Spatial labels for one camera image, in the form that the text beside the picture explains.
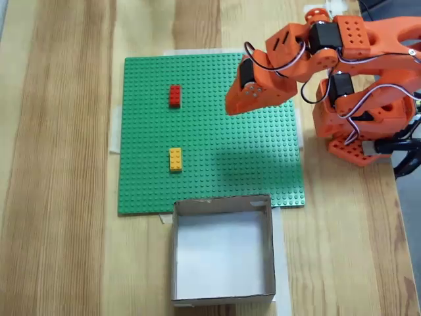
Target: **wire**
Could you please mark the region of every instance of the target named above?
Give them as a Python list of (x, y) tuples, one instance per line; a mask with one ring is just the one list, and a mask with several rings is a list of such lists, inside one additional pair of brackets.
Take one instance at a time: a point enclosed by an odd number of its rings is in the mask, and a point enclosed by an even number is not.
[(352, 116), (362, 107), (362, 105), (364, 104), (365, 101), (367, 101), (368, 97), (371, 95), (371, 93), (373, 93), (374, 91), (376, 91), (377, 89), (380, 88), (384, 88), (384, 87), (388, 87), (388, 88), (396, 88), (398, 90), (401, 90), (404, 94), (406, 94), (407, 96), (413, 98), (416, 101), (421, 101), (420, 97), (415, 97), (414, 95), (412, 95), (408, 90), (406, 90), (404, 87), (398, 85), (398, 84), (379, 84), (378, 86), (373, 87), (370, 91), (368, 91), (361, 99), (360, 101), (357, 102), (357, 104), (353, 107), (353, 109), (346, 115), (339, 115), (338, 117), (341, 119), (346, 119), (348, 121), (348, 123), (353, 127), (353, 131), (348, 135), (348, 138), (345, 140), (345, 145), (349, 145), (350, 143), (352, 143), (353, 141), (355, 141), (359, 135), (360, 135), (360, 130), (358, 128), (358, 126), (355, 124), (355, 122), (352, 120)]
[(255, 63), (257, 66), (261, 67), (262, 69), (265, 69), (267, 71), (282, 71), (285, 70), (286, 68), (289, 68), (290, 66), (294, 65), (305, 53), (305, 42), (302, 41), (300, 43), (301, 48), (300, 48), (300, 52), (298, 52), (298, 54), (292, 58), (292, 60), (290, 60), (288, 63), (284, 64), (283, 66), (279, 66), (279, 67), (275, 67), (275, 68), (269, 68), (266, 67), (262, 64), (260, 64), (254, 57), (253, 57), (253, 51), (255, 50), (255, 48), (253, 47), (253, 45), (251, 45), (251, 43), (249, 41), (244, 42), (244, 50), (245, 53), (247, 54), (247, 56), (251, 59), (251, 61), (253, 61), (253, 63)]
[(358, 126), (355, 124), (355, 122), (353, 120), (351, 120), (351, 118), (347, 118), (347, 121), (352, 126), (352, 128), (354, 130), (349, 134), (349, 136), (345, 140), (346, 146), (349, 145), (350, 143), (352, 143), (353, 141), (355, 141), (360, 136), (360, 130), (359, 130)]
[(359, 1), (359, 3), (361, 3), (364, 6), (364, 8), (366, 8), (367, 15), (370, 18), (370, 20), (374, 21), (372, 15), (370, 14), (370, 9), (367, 7), (367, 5), (362, 0), (358, 0), (358, 1)]
[(300, 89), (300, 94), (301, 94), (301, 97), (303, 98), (303, 100), (305, 101), (305, 102), (307, 102), (308, 104), (317, 104), (317, 103), (319, 103), (319, 102), (322, 102), (322, 101), (324, 101), (325, 100), (325, 98), (327, 98), (328, 97), (328, 95), (329, 95), (329, 91), (330, 91), (330, 86), (331, 86), (331, 83), (332, 83), (332, 76), (333, 76), (333, 74), (334, 74), (334, 71), (335, 71), (335, 69), (336, 69), (336, 66), (339, 64), (339, 61), (336, 63), (336, 65), (335, 66), (333, 66), (331, 69), (330, 69), (330, 71), (329, 71), (329, 74), (328, 74), (328, 86), (327, 86), (327, 88), (326, 88), (326, 92), (324, 93), (324, 95), (319, 99), (319, 100), (316, 100), (316, 101), (310, 101), (309, 99), (307, 99), (306, 98), (306, 96), (304, 95), (304, 88), (305, 88), (305, 86), (307, 85), (307, 83), (310, 81), (310, 79), (308, 79), (302, 86), (301, 86), (301, 89)]
[(300, 90), (300, 94), (301, 94), (301, 97), (303, 98), (303, 100), (305, 101), (305, 102), (307, 102), (308, 104), (316, 104), (316, 103), (319, 103), (319, 102), (322, 102), (322, 101), (324, 101), (325, 100), (325, 98), (327, 98), (328, 97), (328, 95), (329, 95), (329, 91), (330, 91), (330, 78), (331, 78), (332, 76), (328, 76), (328, 87), (326, 88), (326, 92), (324, 93), (324, 95), (319, 99), (319, 100), (316, 100), (316, 101), (311, 101), (311, 100), (309, 100), (309, 99), (307, 99), (306, 97), (305, 97), (305, 95), (304, 95), (304, 87), (305, 87), (305, 85), (310, 81), (310, 80), (307, 80), (302, 86), (301, 86), (301, 90)]
[(381, 55), (376, 55), (376, 56), (362, 58), (362, 59), (346, 59), (342, 57), (341, 48), (338, 48), (336, 52), (337, 52), (337, 58), (339, 59), (339, 61), (343, 64), (348, 64), (348, 65), (364, 64), (364, 63), (368, 63), (369, 61), (373, 61), (374, 59), (377, 59), (383, 56), (388, 56), (388, 55), (410, 56), (408, 53), (384, 53)]
[(373, 93), (374, 91), (376, 91), (377, 89), (380, 88), (395, 88), (398, 90), (401, 90), (404, 94), (406, 94), (407, 96), (413, 98), (416, 101), (421, 101), (421, 98), (419, 97), (415, 97), (413, 96), (408, 90), (406, 90), (404, 87), (398, 85), (398, 84), (379, 84), (378, 86), (373, 87), (370, 91), (368, 91), (364, 97), (361, 98), (360, 101), (357, 102), (357, 104), (353, 107), (353, 109), (346, 115), (338, 115), (341, 119), (346, 119), (349, 118), (351, 116), (353, 116), (362, 106), (362, 104), (368, 99), (368, 97), (371, 95), (371, 93)]

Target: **white tape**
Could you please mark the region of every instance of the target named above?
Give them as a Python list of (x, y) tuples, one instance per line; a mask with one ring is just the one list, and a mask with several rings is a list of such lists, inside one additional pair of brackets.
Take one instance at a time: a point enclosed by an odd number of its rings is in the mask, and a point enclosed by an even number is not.
[(307, 13), (311, 9), (323, 8), (329, 12), (330, 18), (333, 18), (337, 15), (343, 15), (345, 11), (348, 10), (348, 5), (343, 0), (326, 0), (326, 3), (321, 3), (319, 5), (305, 5), (303, 7), (303, 12)]
[(163, 224), (172, 224), (172, 213), (171, 214), (159, 214), (159, 218)]
[(276, 315), (290, 316), (292, 315), (291, 294), (289, 293), (287, 254), (284, 244), (284, 228), (282, 226), (280, 207), (274, 207), (272, 209), (272, 227), (276, 278), (276, 294), (274, 297), (274, 302), (277, 302)]
[(120, 153), (121, 145), (121, 115), (123, 107), (116, 106), (111, 112), (110, 152)]
[(244, 49), (242, 48), (170, 49), (164, 52), (164, 56), (223, 54), (223, 53), (244, 53)]

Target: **open box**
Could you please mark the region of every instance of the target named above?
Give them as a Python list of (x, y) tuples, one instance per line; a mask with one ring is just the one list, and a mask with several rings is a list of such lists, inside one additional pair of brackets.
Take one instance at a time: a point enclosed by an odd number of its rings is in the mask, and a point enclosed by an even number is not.
[(174, 204), (174, 306), (271, 302), (275, 291), (269, 195)]

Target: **black cable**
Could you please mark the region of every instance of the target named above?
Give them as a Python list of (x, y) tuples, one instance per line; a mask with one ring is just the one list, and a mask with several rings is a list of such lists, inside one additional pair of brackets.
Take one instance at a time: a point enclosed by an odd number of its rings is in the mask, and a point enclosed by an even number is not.
[(364, 6), (364, 8), (366, 8), (367, 15), (370, 18), (370, 20), (371, 21), (374, 21), (373, 17), (370, 14), (370, 9), (367, 7), (367, 5), (362, 0), (358, 0), (358, 1), (359, 1), (359, 3), (361, 3)]
[[(304, 41), (302, 41), (301, 43), (300, 43), (300, 45), (303, 45), (304, 47), (305, 47), (305, 42)], [(300, 52), (294, 57), (294, 58), (292, 58), (292, 60), (290, 60), (288, 63), (286, 63), (286, 64), (284, 64), (284, 65), (282, 65), (282, 66), (279, 66), (279, 67), (275, 67), (275, 68), (269, 68), (269, 67), (266, 67), (266, 66), (264, 66), (264, 65), (262, 65), (262, 64), (260, 64), (254, 57), (253, 57), (253, 54), (250, 52), (250, 50), (249, 50), (249, 48), (252, 50), (252, 51), (254, 51), (255, 50), (255, 48), (253, 47), (253, 45), (251, 45), (251, 43), (249, 42), (249, 41), (245, 41), (244, 42), (244, 50), (245, 50), (245, 53), (247, 54), (247, 56), (251, 59), (251, 61), (254, 63), (254, 64), (256, 64), (257, 66), (259, 66), (260, 68), (262, 68), (262, 69), (265, 69), (265, 70), (267, 70), (267, 71), (274, 71), (274, 72), (276, 72), (276, 71), (279, 71), (279, 70), (284, 70), (285, 68), (287, 68), (287, 67), (289, 67), (289, 66), (292, 66), (292, 65), (294, 65), (297, 61), (298, 61), (298, 59), (300, 59), (301, 58), (301, 56), (304, 54), (304, 52), (301, 52), (301, 50), (300, 50)]]
[(336, 63), (336, 65), (335, 66), (333, 66), (331, 69), (330, 69), (330, 72), (329, 72), (329, 75), (328, 75), (328, 85), (327, 85), (327, 88), (326, 88), (326, 91), (324, 92), (324, 95), (319, 99), (319, 100), (316, 100), (316, 101), (310, 101), (309, 99), (307, 99), (306, 97), (305, 97), (305, 95), (304, 95), (304, 88), (305, 88), (305, 86), (307, 85), (307, 83), (310, 81), (310, 79), (308, 79), (302, 86), (301, 86), (301, 89), (300, 89), (300, 94), (301, 94), (301, 97), (303, 98), (303, 100), (305, 101), (305, 102), (307, 102), (308, 104), (317, 104), (317, 103), (319, 103), (319, 102), (321, 102), (321, 101), (323, 101), (323, 100), (325, 100), (325, 98), (327, 98), (327, 96), (328, 96), (328, 94), (329, 94), (329, 90), (330, 90), (330, 84), (331, 84), (331, 82), (330, 82), (330, 80), (332, 79), (332, 76), (334, 75), (334, 71), (335, 71), (335, 68), (337, 67), (337, 65), (339, 64), (339, 61)]
[(340, 57), (344, 61), (347, 61), (348, 63), (352, 63), (354, 61), (356, 61), (356, 62), (359, 62), (359, 61), (369, 61), (370, 59), (375, 59), (375, 58), (378, 58), (378, 57), (383, 57), (383, 56), (388, 56), (388, 55), (410, 56), (408, 53), (383, 53), (383, 54), (380, 54), (380, 55), (375, 55), (375, 56), (365, 57), (365, 58), (361, 58), (361, 59), (353, 59), (353, 60), (350, 60), (350, 59), (343, 58), (343, 55), (342, 55), (342, 47), (338, 47), (336, 49), (336, 51), (337, 51), (338, 54), (340, 54)]

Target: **yellow lego brick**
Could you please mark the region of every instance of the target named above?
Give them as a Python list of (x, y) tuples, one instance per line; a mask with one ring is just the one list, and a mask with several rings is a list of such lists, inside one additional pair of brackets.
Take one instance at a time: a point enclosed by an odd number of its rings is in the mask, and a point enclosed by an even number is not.
[(182, 149), (170, 148), (170, 172), (180, 172), (182, 170)]

